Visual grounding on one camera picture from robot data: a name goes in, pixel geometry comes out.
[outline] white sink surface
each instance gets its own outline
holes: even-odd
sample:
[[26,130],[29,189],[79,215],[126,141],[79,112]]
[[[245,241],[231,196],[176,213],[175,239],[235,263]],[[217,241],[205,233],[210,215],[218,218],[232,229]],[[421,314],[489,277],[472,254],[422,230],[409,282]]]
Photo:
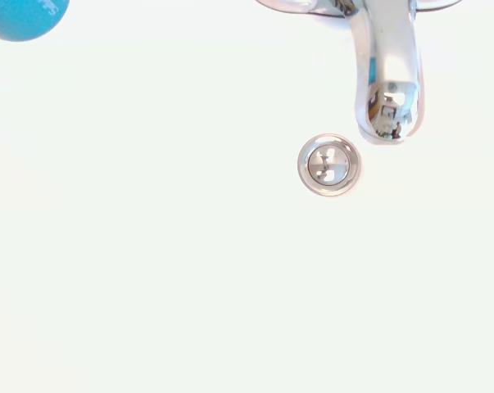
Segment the white sink surface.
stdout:
[[[0,41],[0,392],[494,392],[494,0],[416,29],[400,146],[343,20],[76,1]],[[321,133],[362,159],[336,198]]]

